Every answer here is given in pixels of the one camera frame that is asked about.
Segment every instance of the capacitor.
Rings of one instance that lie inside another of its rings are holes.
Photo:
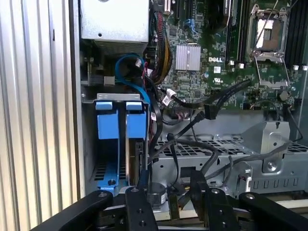
[[[152,207],[161,206],[167,198],[165,187],[157,182],[152,182],[148,186],[147,200]]]
[[[204,78],[209,78],[210,74],[208,72],[204,73]]]
[[[289,97],[290,97],[290,93],[286,90],[283,90],[280,93],[278,93],[278,100],[282,102],[287,101]]]

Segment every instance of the dell logo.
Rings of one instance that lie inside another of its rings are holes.
[[[221,58],[212,58],[212,57],[209,57],[209,58],[208,58],[208,61],[209,61],[209,62],[222,63],[222,59],[221,59]]]

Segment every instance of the expansion slot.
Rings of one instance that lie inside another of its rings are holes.
[[[239,31],[239,43],[237,51],[237,60],[241,63],[245,63],[245,52],[247,46],[247,31],[250,15],[250,0],[241,0],[241,17],[240,17],[240,31]]]
[[[172,4],[174,24],[176,25],[178,21],[182,18],[182,8],[184,5],[184,0],[176,0],[175,4]]]
[[[194,0],[186,0],[186,19],[191,19],[193,16],[193,2]]]

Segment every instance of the heatsink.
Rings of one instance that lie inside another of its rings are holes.
[[[177,45],[176,70],[199,71],[201,47],[190,45]]]

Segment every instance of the ribbed metal surface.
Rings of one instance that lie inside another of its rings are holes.
[[[201,47],[177,45],[176,70],[199,71]]]
[[[0,1],[0,230],[77,200],[68,1]]]

